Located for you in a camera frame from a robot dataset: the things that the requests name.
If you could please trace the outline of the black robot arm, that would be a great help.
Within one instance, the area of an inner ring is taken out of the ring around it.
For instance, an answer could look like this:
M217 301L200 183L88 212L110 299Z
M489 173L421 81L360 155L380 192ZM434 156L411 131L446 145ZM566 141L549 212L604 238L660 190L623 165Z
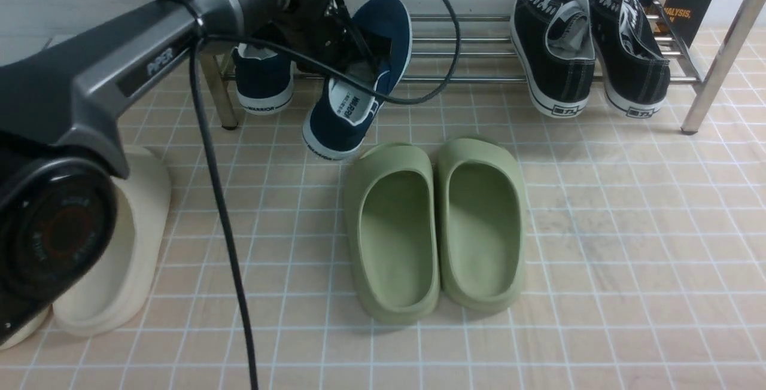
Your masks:
M52 309L92 336L142 308L172 186L153 153L123 146L118 119L203 46L270 23L325 75L393 51L342 0L153 0L2 66L3 349Z

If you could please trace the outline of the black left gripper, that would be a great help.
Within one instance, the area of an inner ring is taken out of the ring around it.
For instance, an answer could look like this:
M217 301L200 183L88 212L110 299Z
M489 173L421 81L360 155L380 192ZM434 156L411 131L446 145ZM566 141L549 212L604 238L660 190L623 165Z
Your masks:
M276 27L290 49L308 57L298 65L309 73L322 74L320 65L341 73L359 63L376 69L390 57L390 39L353 22L345 0L289 0Z

